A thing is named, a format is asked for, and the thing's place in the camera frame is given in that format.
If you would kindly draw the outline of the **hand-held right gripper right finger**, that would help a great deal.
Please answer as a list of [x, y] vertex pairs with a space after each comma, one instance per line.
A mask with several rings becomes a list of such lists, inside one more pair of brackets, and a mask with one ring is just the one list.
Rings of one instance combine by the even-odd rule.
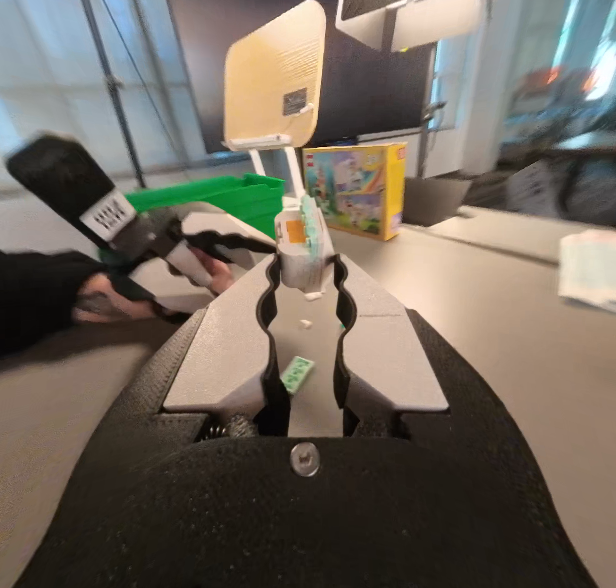
[[450, 407], [404, 305], [346, 255], [333, 258], [338, 339], [333, 389], [343, 436], [394, 437], [407, 414]]

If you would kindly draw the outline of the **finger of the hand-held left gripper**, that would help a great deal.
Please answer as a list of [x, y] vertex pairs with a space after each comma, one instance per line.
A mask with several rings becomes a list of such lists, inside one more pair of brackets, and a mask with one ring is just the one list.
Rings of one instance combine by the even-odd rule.
[[182, 220], [188, 243], [210, 256], [275, 254], [275, 239], [227, 212], [192, 212]]
[[244, 270], [250, 270], [256, 265], [254, 254], [270, 253], [270, 245], [213, 245], [213, 258]]

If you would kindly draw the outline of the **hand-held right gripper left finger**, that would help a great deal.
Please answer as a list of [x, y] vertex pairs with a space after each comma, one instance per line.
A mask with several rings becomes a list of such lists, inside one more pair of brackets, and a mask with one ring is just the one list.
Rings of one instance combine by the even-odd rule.
[[204, 310], [163, 402], [170, 414], [235, 415], [260, 435], [288, 435], [290, 398], [270, 326], [278, 314], [280, 261], [267, 255]]

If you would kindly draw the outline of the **white orange mint lego build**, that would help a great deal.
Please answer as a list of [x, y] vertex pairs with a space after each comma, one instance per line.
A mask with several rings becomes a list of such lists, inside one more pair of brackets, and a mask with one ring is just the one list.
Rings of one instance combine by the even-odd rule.
[[277, 214], [274, 226], [281, 283], [309, 301], [319, 299], [331, 279], [335, 253], [316, 200], [304, 194], [298, 209]]

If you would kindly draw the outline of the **person's left forearm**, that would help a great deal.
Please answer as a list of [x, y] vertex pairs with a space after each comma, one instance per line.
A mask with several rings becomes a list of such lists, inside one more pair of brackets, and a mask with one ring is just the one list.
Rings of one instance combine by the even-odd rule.
[[71, 327], [82, 286], [106, 271], [76, 251], [1, 252], [1, 357]]

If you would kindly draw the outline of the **long mint lego plate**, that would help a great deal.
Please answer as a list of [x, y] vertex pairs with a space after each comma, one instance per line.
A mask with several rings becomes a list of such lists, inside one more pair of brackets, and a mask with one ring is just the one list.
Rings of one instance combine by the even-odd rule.
[[304, 385], [315, 362], [301, 356], [294, 356], [280, 375], [281, 383], [290, 396], [295, 396]]

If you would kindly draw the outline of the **yellow lego box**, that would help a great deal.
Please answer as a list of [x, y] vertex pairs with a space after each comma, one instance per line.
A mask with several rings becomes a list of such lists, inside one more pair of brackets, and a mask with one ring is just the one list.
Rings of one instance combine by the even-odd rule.
[[380, 241], [402, 224], [406, 143], [303, 149], [304, 184], [329, 229]]

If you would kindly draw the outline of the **lego instruction booklet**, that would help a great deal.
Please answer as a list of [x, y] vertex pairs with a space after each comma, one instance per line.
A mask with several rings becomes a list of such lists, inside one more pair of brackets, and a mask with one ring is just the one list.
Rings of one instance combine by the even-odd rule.
[[615, 313], [615, 232], [588, 229], [559, 242], [558, 296]]

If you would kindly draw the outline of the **person's left hand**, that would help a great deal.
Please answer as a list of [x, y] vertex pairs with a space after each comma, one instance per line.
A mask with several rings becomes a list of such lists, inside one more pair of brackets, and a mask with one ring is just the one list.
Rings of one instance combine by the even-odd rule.
[[[234, 276], [226, 263], [195, 248], [192, 253], [211, 277], [210, 292], [214, 296], [233, 285]], [[171, 310], [160, 309], [150, 299], [130, 300], [121, 295], [116, 291], [109, 272], [90, 277], [79, 289], [72, 308], [73, 321], [85, 324], [142, 321], [174, 314]]]

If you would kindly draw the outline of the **green plastic bin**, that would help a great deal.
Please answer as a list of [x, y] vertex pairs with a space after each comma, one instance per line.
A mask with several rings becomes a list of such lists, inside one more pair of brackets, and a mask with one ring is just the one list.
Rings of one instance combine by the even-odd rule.
[[271, 191], [277, 194], [277, 212], [282, 210], [283, 182], [265, 176], [249, 175], [244, 177], [215, 177], [201, 181], [171, 186], [166, 189], [144, 191], [137, 194], [137, 206], [133, 205], [133, 194], [128, 201], [140, 213], [152, 213], [163, 208], [173, 208], [182, 220], [192, 212], [227, 212], [244, 221], [244, 216], [235, 215], [235, 203], [245, 203], [246, 207], [259, 212], [260, 203], [273, 202], [269, 197]]

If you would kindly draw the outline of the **metal stand pole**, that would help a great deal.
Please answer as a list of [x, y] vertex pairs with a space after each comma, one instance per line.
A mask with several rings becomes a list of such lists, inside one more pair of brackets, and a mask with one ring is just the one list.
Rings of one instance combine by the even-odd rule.
[[143, 178], [143, 170], [141, 163], [138, 158], [137, 149], [134, 144], [133, 136], [129, 130], [129, 124], [127, 121], [126, 113], [124, 111], [124, 107], [121, 100], [121, 95], [119, 93], [119, 83], [118, 79], [114, 75], [112, 71], [112, 67], [110, 64], [110, 60], [108, 58], [108, 54], [105, 49], [104, 40], [99, 29], [96, 14], [94, 12], [94, 8], [91, 0], [80, 0], [81, 6], [84, 11], [84, 15], [86, 17], [86, 21], [88, 23], [88, 28], [90, 30], [90, 35], [94, 42], [94, 46], [96, 48], [98, 62], [102, 69], [104, 87], [108, 92], [109, 98], [112, 103], [112, 107], [115, 111], [116, 119], [118, 121], [119, 130], [121, 136], [124, 141], [124, 145], [126, 147], [126, 151], [128, 154], [128, 158], [131, 162], [131, 166], [133, 168], [133, 172], [135, 178], [137, 180], [137, 184], [139, 187], [145, 187], [145, 181]]

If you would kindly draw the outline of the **beige panel on white stand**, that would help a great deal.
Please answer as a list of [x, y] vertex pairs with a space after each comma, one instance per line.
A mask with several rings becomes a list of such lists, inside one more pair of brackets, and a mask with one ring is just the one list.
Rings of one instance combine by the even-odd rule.
[[295, 198], [305, 189], [297, 149], [316, 130], [327, 18], [316, 0], [305, 0], [236, 41], [224, 68], [223, 144], [248, 152], [258, 174], [259, 153], [282, 150]]

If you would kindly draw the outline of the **dark grey box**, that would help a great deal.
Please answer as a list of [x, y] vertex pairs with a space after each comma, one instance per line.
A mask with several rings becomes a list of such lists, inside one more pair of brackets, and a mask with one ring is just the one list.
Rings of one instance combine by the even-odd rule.
[[402, 222], [431, 227], [458, 213], [473, 182], [449, 177], [406, 177]]

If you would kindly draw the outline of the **large black screen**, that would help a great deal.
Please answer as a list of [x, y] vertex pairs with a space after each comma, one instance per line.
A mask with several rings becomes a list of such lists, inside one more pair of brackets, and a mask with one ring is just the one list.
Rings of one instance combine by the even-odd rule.
[[[229, 47], [303, 1], [167, 0], [207, 152], [224, 148]], [[418, 127], [430, 46], [379, 53], [335, 28], [338, 0], [316, 1], [326, 13], [327, 31], [319, 118], [308, 146]]]

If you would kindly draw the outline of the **white monitor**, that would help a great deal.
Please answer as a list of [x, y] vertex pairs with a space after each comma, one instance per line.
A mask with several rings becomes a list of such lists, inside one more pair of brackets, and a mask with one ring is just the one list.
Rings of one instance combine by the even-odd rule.
[[335, 25], [380, 52], [396, 53], [474, 31], [493, 0], [338, 0]]

